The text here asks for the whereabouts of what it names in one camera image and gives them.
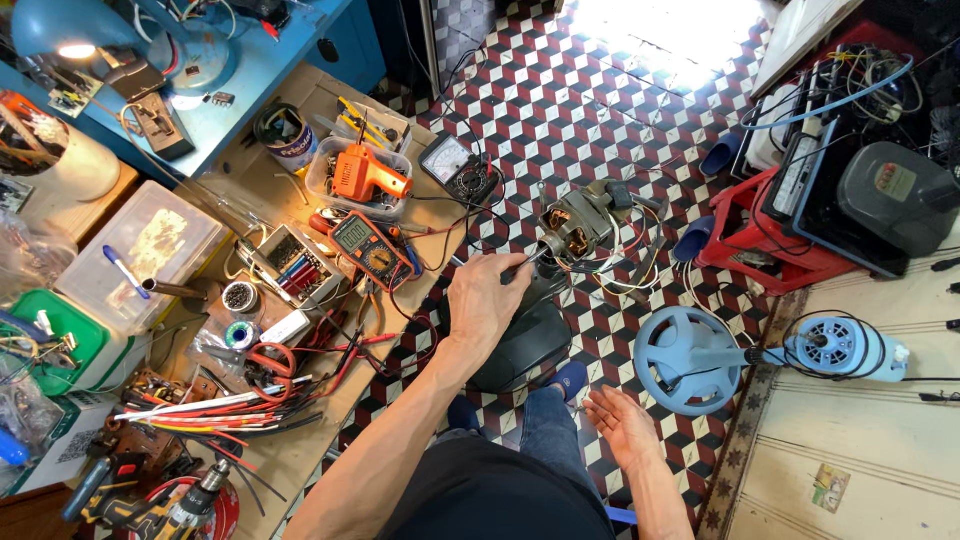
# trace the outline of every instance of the blue pen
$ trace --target blue pen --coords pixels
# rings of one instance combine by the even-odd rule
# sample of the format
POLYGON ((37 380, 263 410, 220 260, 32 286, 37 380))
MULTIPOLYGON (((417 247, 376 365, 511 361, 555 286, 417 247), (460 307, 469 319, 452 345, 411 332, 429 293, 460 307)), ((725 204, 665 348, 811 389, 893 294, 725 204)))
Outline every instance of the blue pen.
POLYGON ((133 285, 133 288, 136 289, 136 292, 140 293, 141 298, 144 300, 150 300, 150 295, 147 294, 147 291, 143 290, 143 287, 140 286, 140 282, 136 280, 136 276, 130 271, 130 268, 127 268, 127 265, 120 260, 120 256, 117 255, 117 252, 113 251, 113 248, 109 247, 108 245, 104 245, 104 255, 106 255, 107 259, 115 264, 121 272, 123 272, 124 276, 127 276, 127 280, 130 281, 130 284, 133 285))

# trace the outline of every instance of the person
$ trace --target person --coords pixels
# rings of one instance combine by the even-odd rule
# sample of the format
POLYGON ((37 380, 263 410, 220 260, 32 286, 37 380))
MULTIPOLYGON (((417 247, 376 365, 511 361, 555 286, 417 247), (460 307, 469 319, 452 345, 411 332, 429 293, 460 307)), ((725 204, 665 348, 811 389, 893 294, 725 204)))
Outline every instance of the person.
MULTIPOLYGON (((500 283, 524 260, 478 255, 457 269, 447 290, 450 336, 314 485, 285 540, 614 538, 566 406, 587 384, 584 364, 568 362, 527 397, 519 452, 480 435, 476 411, 458 396, 530 284, 533 265, 500 283), (451 430, 426 450, 445 411, 451 430)), ((693 538, 650 416, 609 386, 584 406, 629 482, 640 538, 693 538)))

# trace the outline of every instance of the cordless drill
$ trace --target cordless drill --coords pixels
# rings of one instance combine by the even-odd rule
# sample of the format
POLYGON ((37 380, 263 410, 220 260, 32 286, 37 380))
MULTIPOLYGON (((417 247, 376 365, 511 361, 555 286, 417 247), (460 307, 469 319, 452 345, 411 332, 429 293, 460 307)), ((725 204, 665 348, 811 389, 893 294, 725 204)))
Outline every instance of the cordless drill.
POLYGON ((63 521, 97 520, 111 528, 135 532, 141 540, 187 540, 212 516, 213 504, 229 474, 230 463, 221 459, 183 496, 173 495, 172 483, 153 501, 130 495, 146 455, 114 454, 97 462, 61 513, 63 521))

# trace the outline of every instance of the analog multimeter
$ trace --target analog multimeter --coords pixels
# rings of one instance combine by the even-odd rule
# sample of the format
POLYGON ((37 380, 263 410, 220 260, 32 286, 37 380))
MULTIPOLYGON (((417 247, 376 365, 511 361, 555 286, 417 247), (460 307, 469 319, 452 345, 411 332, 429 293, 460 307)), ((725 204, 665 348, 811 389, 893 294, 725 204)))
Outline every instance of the analog multimeter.
POLYGON ((500 169, 477 158, 451 134, 443 133, 420 154, 420 168, 458 201, 478 205, 503 177, 500 169))
POLYGON ((391 284, 396 289, 413 274, 410 260, 400 254, 367 216, 356 210, 330 231, 329 238, 337 251, 384 290, 389 291, 391 284))

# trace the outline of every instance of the transparent plastic box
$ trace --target transparent plastic box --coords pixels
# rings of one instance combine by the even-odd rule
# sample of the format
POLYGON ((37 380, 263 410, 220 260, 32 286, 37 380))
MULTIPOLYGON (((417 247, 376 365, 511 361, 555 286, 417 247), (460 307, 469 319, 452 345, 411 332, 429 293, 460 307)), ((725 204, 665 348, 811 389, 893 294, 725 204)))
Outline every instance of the transparent plastic box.
POLYGON ((123 335, 146 333, 176 300, 140 298, 104 256, 108 245, 140 282, 182 285, 216 252, 228 230, 156 182, 137 190, 57 280, 56 287, 91 316, 123 335))
MULTIPOLYGON (((324 139, 317 148, 317 155, 313 158, 313 164, 310 165, 310 170, 307 171, 304 180, 307 191, 320 198, 320 206, 317 211, 328 208, 345 212, 359 210, 370 219, 396 223, 403 215, 403 207, 407 203, 406 199, 400 199, 395 207, 389 208, 376 203, 357 203, 350 199, 338 197, 330 191, 330 183, 327 181, 329 176, 326 174, 326 160, 345 152, 351 144, 353 144, 352 140, 332 136, 324 139)), ((404 170, 407 173, 407 178, 413 178, 413 164, 404 156, 376 148, 368 143, 364 143, 364 146, 370 148, 373 155, 384 165, 392 169, 404 170)))

